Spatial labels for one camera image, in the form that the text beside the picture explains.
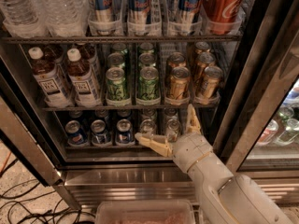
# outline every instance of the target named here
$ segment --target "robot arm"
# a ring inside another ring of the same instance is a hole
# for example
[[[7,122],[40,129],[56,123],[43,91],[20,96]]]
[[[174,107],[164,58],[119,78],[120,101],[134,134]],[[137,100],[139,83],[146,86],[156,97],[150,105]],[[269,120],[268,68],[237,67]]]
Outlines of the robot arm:
[[[188,121],[197,119],[192,106],[188,113]],[[245,175],[234,176],[229,171],[200,134],[199,122],[192,123],[196,127],[187,125],[191,133],[182,135],[173,144],[168,144],[160,135],[137,133],[136,139],[141,145],[172,157],[181,171],[188,174],[194,183],[197,201],[211,223],[292,224],[252,179]]]

